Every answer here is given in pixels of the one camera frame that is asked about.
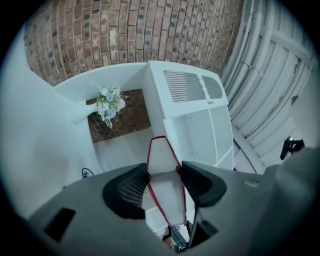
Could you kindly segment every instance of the air vent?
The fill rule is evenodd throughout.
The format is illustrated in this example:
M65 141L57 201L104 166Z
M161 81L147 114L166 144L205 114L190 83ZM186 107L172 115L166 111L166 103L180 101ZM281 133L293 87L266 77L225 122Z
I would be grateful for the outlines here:
M218 82L208 76L202 76L204 85L208 91L210 99L220 99L222 98L222 91Z
M163 73L174 103L206 99L196 74L172 70L165 70Z

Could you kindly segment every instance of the red piping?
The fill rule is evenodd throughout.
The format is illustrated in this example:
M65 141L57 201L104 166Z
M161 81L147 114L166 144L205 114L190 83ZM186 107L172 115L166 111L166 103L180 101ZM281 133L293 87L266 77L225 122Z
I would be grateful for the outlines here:
M169 147L170 147L170 149L171 149L171 151L172 151L172 153L173 153L173 155L174 155L174 158L175 158L176 162L178 163L178 165L177 165L177 167L175 168L175 170L178 172L178 174L179 174L179 176L180 176L180 181L181 181L181 186L182 186L182 192L183 192L184 224L186 225L186 224L187 224L186 192L185 192L185 186L184 186L184 184L183 184L183 182L182 182L182 180L181 180L181 172L180 172L181 165L180 165L180 163L179 163L179 161L178 161L178 158L177 158L177 156L176 156L176 154L175 154L175 152L174 152L174 150L173 150L173 148L172 148L172 146L171 146L171 144L170 144L170 142L169 142L169 140L167 139L166 136L163 135L163 136L158 136L158 137L154 137L154 138L151 139L150 145L149 145L149 150L148 150L147 161L146 161L146 172L147 172L147 174L148 174L148 177L150 177L150 174L149 174L149 172L148 172L148 167L149 167L149 159L150 159L150 151L151 151L152 141L153 141L153 140L156 140L156 139L161 139L161 138L165 138L165 139L166 139L166 141L167 141L167 143L169 144ZM158 202L158 200L157 200L157 198L156 198L156 196L155 196L155 194L154 194L154 191L153 191L152 188L151 188L150 183L148 183L147 186L148 186L148 189L149 189L149 191L150 191L150 195L151 195L151 197L152 197L155 205L158 207L159 211L160 211L161 214L163 215L163 217L164 217L166 223L168 224L168 226L169 226L170 228L172 228L172 226L171 226L171 224L169 223L169 221L168 221L168 219L167 219L164 211L162 210L161 206L159 205L159 202Z

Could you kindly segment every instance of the corrugated metal wall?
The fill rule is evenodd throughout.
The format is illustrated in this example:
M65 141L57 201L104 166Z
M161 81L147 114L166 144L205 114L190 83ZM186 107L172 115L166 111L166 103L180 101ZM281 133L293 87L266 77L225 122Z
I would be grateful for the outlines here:
M288 109L318 68L317 58L309 37L281 3L245 1L222 83L238 152L247 152L257 173L280 162L288 136L301 139Z

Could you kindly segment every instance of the white flower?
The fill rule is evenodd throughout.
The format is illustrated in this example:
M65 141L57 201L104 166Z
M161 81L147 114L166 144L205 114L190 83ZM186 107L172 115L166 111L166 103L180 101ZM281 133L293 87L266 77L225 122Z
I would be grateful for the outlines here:
M116 108L116 111L119 112L120 110L122 110L124 107L126 106L126 102L121 98L119 100L119 105Z
M101 90L101 94L102 94L103 96L106 96L106 95L108 94L108 89L103 88L103 89Z
M96 107L98 108L98 110L100 110L100 109L103 108L103 106L102 106L102 104L101 104L100 102L98 102L98 103L96 104Z
M114 96L119 96L120 95L120 90L119 90L119 88L116 88L116 89L114 89L114 91L113 91L113 93L112 93Z
M99 109L98 114L102 117L105 114L105 111L103 109Z
M102 109L103 109L103 111L107 111L109 109L109 103L108 102L103 102L102 103Z

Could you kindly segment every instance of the white cabinet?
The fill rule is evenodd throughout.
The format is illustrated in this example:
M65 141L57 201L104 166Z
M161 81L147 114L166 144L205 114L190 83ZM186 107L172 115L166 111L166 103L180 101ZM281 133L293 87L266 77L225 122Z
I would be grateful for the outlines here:
M149 61L148 68L165 119L228 104L215 73L163 61Z
M149 61L142 91L154 136L165 135L180 162L233 169L228 100L217 74Z

